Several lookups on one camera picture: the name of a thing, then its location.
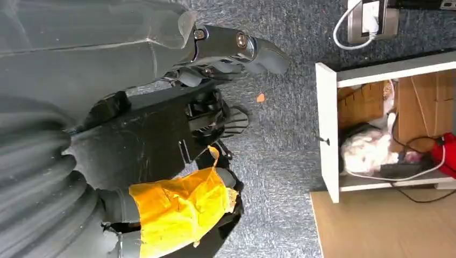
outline wooden floor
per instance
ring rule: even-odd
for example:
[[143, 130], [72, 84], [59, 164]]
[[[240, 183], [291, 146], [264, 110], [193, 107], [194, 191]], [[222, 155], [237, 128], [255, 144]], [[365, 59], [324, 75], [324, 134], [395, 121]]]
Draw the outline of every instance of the wooden floor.
[[[405, 190], [416, 199], [433, 199], [447, 190]], [[438, 202], [417, 204], [394, 189], [311, 193], [325, 258], [456, 257], [456, 193]]]

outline white cable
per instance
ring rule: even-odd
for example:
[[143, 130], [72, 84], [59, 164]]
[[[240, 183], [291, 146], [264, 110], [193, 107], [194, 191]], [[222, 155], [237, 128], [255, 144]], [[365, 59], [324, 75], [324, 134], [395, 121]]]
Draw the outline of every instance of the white cable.
[[379, 24], [378, 22], [375, 20], [374, 17], [372, 16], [369, 16], [371, 17], [371, 19], [369, 19], [369, 23], [365, 26], [365, 28], [369, 31], [369, 39], [361, 44], [361, 45], [357, 45], [357, 46], [344, 46], [342, 45], [342, 43], [339, 42], [339, 39], [337, 38], [337, 32], [339, 31], [339, 28], [340, 28], [340, 25], [342, 24], [342, 22], [345, 20], [345, 18], [347, 18], [348, 15], [350, 15], [350, 13], [353, 12], [353, 10], [360, 4], [362, 3], [362, 0], [358, 0], [358, 2], [356, 4], [354, 4], [352, 7], [348, 8], [348, 10], [344, 13], [344, 15], [342, 15], [342, 17], [339, 19], [339, 21], [337, 22], [336, 26], [334, 27], [334, 31], [332, 32], [332, 37], [334, 39], [334, 42], [336, 43], [336, 45], [342, 49], [345, 49], [345, 50], [355, 50], [355, 49], [360, 49], [360, 48], [363, 48], [363, 47], [366, 47], [367, 45], [369, 45], [372, 41], [374, 41], [374, 39], [377, 37], [377, 32], [379, 31]]
[[432, 171], [435, 171], [437, 169], [439, 169], [441, 166], [443, 166], [443, 164], [445, 163], [445, 146], [442, 145], [442, 149], [443, 149], [443, 153], [442, 153], [442, 161], [440, 162], [439, 165], [431, 168], [431, 169], [428, 169], [426, 171], [423, 171], [423, 172], [420, 172], [416, 175], [413, 175], [413, 176], [410, 176], [410, 177], [406, 177], [406, 178], [399, 178], [399, 179], [392, 179], [392, 178], [382, 178], [382, 177], [375, 177], [375, 176], [363, 176], [363, 175], [359, 175], [359, 174], [355, 174], [353, 172], [350, 172], [350, 171], [346, 171], [347, 173], [349, 173], [350, 175], [352, 176], [357, 176], [357, 177], [362, 177], [362, 178], [370, 178], [370, 179], [376, 179], [376, 180], [382, 180], [382, 181], [393, 181], [393, 182], [400, 182], [400, 181], [407, 181], [407, 180], [411, 180], [415, 177], [418, 177], [418, 176], [422, 176], [424, 174], [427, 174], [429, 172], [432, 172]]

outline power outlet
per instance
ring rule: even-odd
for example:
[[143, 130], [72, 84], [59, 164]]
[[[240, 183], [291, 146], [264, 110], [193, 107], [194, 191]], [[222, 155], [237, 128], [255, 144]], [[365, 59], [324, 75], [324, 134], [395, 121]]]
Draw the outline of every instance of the power outlet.
[[[348, 7], [355, 5], [359, 0], [348, 0]], [[388, 0], [363, 0], [348, 16], [348, 42], [359, 44], [366, 42], [369, 32], [363, 26], [366, 17], [377, 18], [379, 30], [376, 40], [388, 39], [397, 35], [399, 26], [399, 10], [387, 8]]]

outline drawer handle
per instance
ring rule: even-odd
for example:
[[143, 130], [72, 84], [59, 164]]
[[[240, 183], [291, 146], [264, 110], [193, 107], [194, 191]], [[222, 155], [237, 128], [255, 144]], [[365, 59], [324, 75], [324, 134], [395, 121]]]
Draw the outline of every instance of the drawer handle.
[[330, 142], [329, 142], [329, 138], [328, 139], [323, 139], [321, 138], [320, 136], [316, 136], [316, 138], [319, 140], [319, 141], [322, 141], [322, 142], [325, 142], [326, 144], [328, 144], [328, 146], [331, 146]]

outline plug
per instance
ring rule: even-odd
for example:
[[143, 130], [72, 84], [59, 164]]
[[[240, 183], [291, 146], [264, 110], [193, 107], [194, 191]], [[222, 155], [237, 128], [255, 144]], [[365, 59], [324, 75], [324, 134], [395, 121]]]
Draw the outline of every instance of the plug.
[[370, 35], [379, 31], [380, 1], [371, 1], [362, 4], [362, 32]]
[[371, 14], [363, 15], [362, 26], [369, 32], [369, 34], [377, 35], [377, 32], [379, 31], [379, 22]]

